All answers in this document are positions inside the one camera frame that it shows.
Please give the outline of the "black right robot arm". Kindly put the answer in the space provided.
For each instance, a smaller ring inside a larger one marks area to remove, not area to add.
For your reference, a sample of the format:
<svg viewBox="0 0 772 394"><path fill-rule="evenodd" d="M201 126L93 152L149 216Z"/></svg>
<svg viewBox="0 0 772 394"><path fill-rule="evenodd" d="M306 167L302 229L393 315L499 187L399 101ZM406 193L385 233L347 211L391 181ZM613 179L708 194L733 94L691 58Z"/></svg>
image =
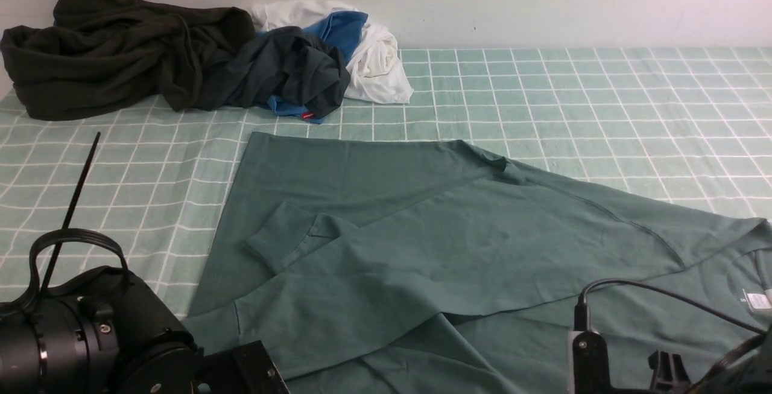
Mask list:
<svg viewBox="0 0 772 394"><path fill-rule="evenodd" d="M687 393L770 393L771 331L728 352Z"/></svg>

